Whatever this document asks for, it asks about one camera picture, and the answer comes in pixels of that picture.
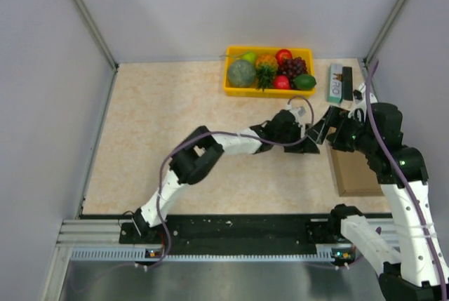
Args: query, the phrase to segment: beige tabletop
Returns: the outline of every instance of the beige tabletop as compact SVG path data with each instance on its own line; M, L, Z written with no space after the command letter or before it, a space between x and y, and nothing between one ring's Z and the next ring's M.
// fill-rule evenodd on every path
M356 59L315 60L316 94L310 97L319 119L329 64L353 67ZM271 119L286 100L238 98L222 90L223 61L122 64L102 132L84 214L135 210L157 188L163 158L196 127L240 131ZM295 105L306 104L303 100ZM275 147L257 155L224 156L209 176L188 187L170 213L327 213L338 203L363 212L389 210L384 197L339 197L328 151L285 154Z

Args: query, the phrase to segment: cardboard box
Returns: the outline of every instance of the cardboard box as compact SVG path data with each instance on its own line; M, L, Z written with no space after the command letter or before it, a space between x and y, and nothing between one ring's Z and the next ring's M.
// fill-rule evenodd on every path
M340 196L383 196L376 175L362 153L339 152L328 148Z

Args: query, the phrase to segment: white wall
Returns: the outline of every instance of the white wall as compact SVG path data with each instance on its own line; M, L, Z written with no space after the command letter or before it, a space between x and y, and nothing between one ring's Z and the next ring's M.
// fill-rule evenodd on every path
M119 62L217 58L232 44L365 57L396 0L85 0Z
M379 98L403 112L404 141L423 153L431 211L449 260L449 2L410 0L379 56Z
M0 298L38 300L112 74L70 0L0 13Z

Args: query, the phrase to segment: green fruit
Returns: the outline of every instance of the green fruit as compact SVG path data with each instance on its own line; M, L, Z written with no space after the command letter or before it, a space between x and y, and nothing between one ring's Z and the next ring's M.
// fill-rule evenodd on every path
M293 80L297 89L310 91L316 85L316 79L310 74L301 74Z
M255 80L255 68L247 60L236 60L227 70L227 79L233 87L249 87Z
M254 52L246 52L240 57L241 60L246 60L251 62L251 64L255 65L255 61L257 60L257 54Z

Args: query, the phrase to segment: yellow basket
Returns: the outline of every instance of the yellow basket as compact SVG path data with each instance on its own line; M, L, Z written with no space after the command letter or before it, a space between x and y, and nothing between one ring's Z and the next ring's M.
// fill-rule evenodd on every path
M230 96L252 96L254 98L291 98L295 95L303 95L308 98L310 95L315 94L315 88L310 91L299 91L293 89L268 89L264 91L262 89L255 89L255 87L250 88L238 88L232 87L227 79L227 70L229 66L235 60L230 57L230 55L239 55L248 51L254 52L257 55L268 53L271 55L276 55L276 53L281 50L282 47L251 47L251 46L230 46L226 51L226 64L224 66L224 78L223 78L223 89L227 95ZM294 58L301 57L306 62L307 72L310 75L315 76L314 72L314 60L312 58L311 50L308 48L287 48L293 55Z

